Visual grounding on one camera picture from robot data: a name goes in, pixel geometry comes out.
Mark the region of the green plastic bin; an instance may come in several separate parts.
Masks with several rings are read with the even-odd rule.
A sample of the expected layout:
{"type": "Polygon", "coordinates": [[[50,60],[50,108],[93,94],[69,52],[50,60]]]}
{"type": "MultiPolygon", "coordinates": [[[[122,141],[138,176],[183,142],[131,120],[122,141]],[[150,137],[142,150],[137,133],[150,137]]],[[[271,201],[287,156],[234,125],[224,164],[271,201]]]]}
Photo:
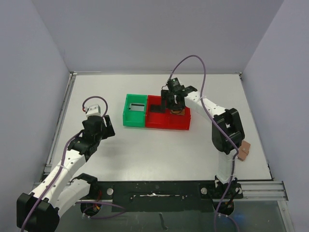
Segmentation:
{"type": "Polygon", "coordinates": [[[127,94],[126,101],[123,110],[123,125],[126,127],[145,127],[145,115],[146,115],[146,107],[147,107],[147,95],[139,95],[139,94],[127,94]],[[129,104],[130,103],[143,103],[145,104],[144,112],[130,111],[129,104]]]}

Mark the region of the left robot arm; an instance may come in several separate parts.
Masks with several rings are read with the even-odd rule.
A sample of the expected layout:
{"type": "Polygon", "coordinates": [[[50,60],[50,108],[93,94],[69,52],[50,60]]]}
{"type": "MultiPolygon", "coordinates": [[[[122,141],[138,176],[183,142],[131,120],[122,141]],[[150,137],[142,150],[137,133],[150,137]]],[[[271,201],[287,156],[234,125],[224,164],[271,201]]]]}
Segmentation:
{"type": "Polygon", "coordinates": [[[21,231],[53,232],[60,218],[77,201],[98,195],[97,178],[81,174],[71,186],[68,182],[89,160],[101,142],[115,135],[108,115],[88,116],[83,130],[66,143],[58,165],[31,193],[22,193],[16,202],[16,224],[21,231]]]}

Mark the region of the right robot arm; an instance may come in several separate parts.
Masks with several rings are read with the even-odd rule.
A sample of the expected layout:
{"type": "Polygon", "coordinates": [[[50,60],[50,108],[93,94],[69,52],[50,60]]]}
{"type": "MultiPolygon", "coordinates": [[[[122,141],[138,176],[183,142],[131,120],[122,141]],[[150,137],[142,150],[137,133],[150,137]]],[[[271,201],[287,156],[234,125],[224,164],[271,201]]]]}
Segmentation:
{"type": "Polygon", "coordinates": [[[193,86],[184,86],[178,78],[169,78],[167,89],[161,89],[161,107],[181,111],[186,107],[211,122],[211,140],[219,152],[215,192],[225,198],[232,192],[235,178],[235,159],[245,137],[238,110],[227,109],[203,96],[193,86]]]}

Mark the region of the red double plastic bin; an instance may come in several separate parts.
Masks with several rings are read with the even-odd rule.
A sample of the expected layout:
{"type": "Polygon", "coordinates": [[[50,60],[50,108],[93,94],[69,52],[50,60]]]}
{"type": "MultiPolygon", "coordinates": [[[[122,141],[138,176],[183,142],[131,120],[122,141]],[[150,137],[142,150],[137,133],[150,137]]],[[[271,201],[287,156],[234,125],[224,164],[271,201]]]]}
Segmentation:
{"type": "Polygon", "coordinates": [[[173,115],[169,109],[165,113],[151,113],[150,105],[161,105],[161,97],[148,95],[147,109],[145,115],[145,127],[154,129],[166,130],[182,130],[187,131],[190,128],[191,111],[188,107],[185,108],[185,115],[173,115]]]}

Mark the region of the tan leather card holder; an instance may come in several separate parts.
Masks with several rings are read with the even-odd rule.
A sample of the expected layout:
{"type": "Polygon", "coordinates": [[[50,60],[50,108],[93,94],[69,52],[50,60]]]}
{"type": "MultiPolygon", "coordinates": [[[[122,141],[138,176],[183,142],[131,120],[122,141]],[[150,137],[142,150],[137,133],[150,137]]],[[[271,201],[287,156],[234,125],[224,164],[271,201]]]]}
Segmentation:
{"type": "Polygon", "coordinates": [[[238,159],[240,161],[245,161],[249,152],[250,152],[251,144],[247,141],[243,140],[241,146],[239,147],[238,159]]]}

